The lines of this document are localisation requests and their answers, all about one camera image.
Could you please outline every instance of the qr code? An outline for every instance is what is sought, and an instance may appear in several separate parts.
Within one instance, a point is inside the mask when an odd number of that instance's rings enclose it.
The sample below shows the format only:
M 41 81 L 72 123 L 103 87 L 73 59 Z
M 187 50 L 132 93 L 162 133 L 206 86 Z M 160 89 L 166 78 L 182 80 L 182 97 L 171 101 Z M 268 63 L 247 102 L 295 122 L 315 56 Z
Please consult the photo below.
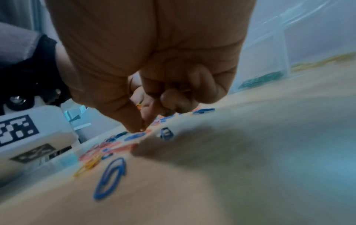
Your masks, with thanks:
M 44 144 L 41 145 L 37 148 L 31 149 L 27 152 L 21 153 L 13 158 L 11 160 L 20 162 L 20 163 L 28 163 L 31 162 L 32 160 L 38 159 L 40 157 L 43 157 L 46 154 L 49 154 L 50 152 L 56 150 L 53 146 L 50 144 Z
M 0 121 L 0 147 L 38 134 L 29 115 Z

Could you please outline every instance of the human hand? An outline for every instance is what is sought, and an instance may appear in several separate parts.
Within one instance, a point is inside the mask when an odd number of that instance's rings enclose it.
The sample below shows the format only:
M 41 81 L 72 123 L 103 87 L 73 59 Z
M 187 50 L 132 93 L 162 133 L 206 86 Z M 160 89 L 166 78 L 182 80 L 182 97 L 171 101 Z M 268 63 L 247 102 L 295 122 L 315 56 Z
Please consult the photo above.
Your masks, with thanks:
M 191 111 L 227 94 L 254 2 L 47 0 L 47 6 L 85 99 L 136 132 L 157 114 Z M 137 71 L 150 96 L 141 114 L 126 85 Z

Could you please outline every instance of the dark blue paper clip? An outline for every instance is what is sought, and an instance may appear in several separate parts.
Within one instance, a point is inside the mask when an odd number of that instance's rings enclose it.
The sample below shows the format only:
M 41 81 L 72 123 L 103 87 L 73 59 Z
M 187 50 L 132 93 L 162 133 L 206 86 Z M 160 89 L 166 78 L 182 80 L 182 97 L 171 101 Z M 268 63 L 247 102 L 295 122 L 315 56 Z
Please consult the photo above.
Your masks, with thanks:
M 193 114 L 204 114 L 204 113 L 213 112 L 213 111 L 215 111 L 215 108 L 211 108 L 211 109 L 199 109 L 199 110 L 193 112 Z
M 120 165 L 110 168 L 112 164 L 114 164 L 116 161 L 119 161 L 119 160 L 121 160 Z M 117 170 L 117 175 L 113 181 L 113 184 L 106 191 L 102 192 L 103 188 L 109 183 L 110 177 L 115 173 L 116 170 Z M 115 190 L 115 188 L 118 186 L 122 175 L 123 176 L 126 175 L 125 159 L 118 158 L 118 159 L 113 160 L 108 165 L 108 167 L 105 169 L 103 176 L 101 177 L 101 179 L 98 183 L 98 186 L 95 189 L 95 192 L 93 195 L 94 199 L 100 200 L 100 199 L 103 199 L 103 198 L 107 197 L 108 195 L 110 195 Z

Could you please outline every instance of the yellow paper clip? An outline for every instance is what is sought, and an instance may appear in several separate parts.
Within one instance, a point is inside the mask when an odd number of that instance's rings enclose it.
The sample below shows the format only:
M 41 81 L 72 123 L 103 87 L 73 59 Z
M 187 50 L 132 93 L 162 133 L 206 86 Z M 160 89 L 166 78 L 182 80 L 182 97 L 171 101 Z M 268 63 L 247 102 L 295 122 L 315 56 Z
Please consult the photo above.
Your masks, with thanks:
M 84 173 L 87 170 L 92 169 L 97 164 L 99 164 L 101 158 L 103 157 L 102 154 L 95 155 L 91 160 L 87 161 L 75 174 L 74 177 L 79 177 L 80 174 Z

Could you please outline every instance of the gray fabric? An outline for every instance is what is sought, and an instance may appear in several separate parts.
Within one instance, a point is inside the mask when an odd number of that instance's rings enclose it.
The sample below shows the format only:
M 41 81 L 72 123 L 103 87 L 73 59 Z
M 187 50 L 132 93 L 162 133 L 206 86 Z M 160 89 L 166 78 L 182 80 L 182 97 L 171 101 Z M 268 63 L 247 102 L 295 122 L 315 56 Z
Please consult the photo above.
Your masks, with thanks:
M 30 58 L 41 34 L 0 22 L 0 68 Z

